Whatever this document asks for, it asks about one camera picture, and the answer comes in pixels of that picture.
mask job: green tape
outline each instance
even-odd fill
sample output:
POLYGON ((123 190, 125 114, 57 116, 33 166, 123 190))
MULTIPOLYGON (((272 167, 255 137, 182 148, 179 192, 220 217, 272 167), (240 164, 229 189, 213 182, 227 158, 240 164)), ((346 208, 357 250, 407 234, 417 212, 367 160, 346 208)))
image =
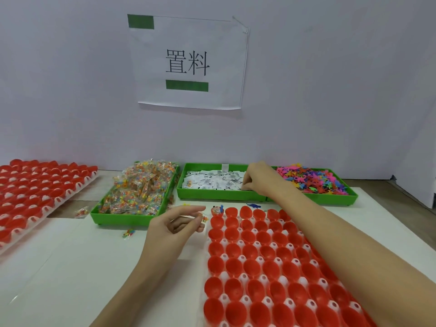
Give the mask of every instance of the green tape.
POLYGON ((184 80, 166 80, 166 89, 180 91, 208 92, 209 82, 188 82, 184 80))
POLYGON ((129 27, 132 29, 154 30, 153 16, 128 14, 127 18, 129 20, 129 27))

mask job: hand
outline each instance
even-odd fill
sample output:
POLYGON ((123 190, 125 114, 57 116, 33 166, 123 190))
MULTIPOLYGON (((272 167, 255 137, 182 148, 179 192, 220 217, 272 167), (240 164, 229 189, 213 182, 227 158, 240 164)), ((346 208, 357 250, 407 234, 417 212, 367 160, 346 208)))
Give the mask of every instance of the hand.
POLYGON ((261 161, 248 165, 241 189, 255 191, 263 196, 271 196, 277 186, 283 182, 283 178, 271 166, 261 161))
POLYGON ((176 262, 189 237, 195 232, 202 232, 201 223, 205 206, 181 205, 174 207, 150 221, 144 249, 138 265, 160 279, 176 262))

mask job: left hand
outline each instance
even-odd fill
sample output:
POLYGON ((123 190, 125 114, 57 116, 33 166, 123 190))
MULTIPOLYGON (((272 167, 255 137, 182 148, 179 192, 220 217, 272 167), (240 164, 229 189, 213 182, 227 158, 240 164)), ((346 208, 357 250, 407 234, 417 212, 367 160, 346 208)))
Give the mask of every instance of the left hand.
POLYGON ((165 275, 180 256, 189 237, 195 231, 204 230, 204 225, 201 223, 203 215, 199 212, 205 208, 205 206, 181 205, 153 218, 148 227, 138 265, 146 268, 156 277, 165 275))

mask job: pile of candy packets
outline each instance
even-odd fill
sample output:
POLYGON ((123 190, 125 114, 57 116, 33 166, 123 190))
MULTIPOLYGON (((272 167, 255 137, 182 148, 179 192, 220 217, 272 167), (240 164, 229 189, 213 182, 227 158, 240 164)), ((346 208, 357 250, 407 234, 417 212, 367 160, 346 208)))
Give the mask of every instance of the pile of candy packets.
POLYGON ((182 188, 238 191, 243 184, 244 174, 241 171, 188 171, 182 188))
POLYGON ((175 163, 152 159, 129 166, 113 178, 114 187, 99 212, 156 215, 176 167, 175 163))

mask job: right arm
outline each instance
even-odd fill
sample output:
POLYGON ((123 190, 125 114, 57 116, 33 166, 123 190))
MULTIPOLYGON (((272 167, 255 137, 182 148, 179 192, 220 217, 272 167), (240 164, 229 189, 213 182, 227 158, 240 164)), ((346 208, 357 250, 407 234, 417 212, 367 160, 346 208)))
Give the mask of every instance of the right arm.
POLYGON ((379 327, 436 326, 436 284, 364 232, 317 205, 264 162, 243 189, 271 197, 379 327))

